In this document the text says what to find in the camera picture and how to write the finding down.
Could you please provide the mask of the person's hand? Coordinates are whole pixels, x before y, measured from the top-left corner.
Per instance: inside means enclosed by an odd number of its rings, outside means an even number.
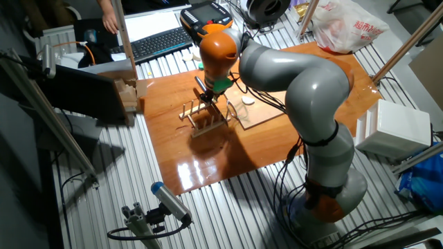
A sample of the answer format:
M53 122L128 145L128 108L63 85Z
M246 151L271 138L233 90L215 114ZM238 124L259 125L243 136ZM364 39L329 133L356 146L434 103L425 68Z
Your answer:
M105 11L102 16L102 22L105 29L109 33L113 35L116 35L118 33L118 24L116 21L116 16L113 11Z

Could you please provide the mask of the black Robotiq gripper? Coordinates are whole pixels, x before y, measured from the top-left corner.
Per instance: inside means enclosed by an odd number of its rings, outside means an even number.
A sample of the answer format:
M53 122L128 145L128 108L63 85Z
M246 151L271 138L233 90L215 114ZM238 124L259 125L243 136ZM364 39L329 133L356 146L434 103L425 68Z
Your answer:
M219 98L219 94L215 93L212 89L204 89L203 93L199 95L199 99L205 103L216 102Z

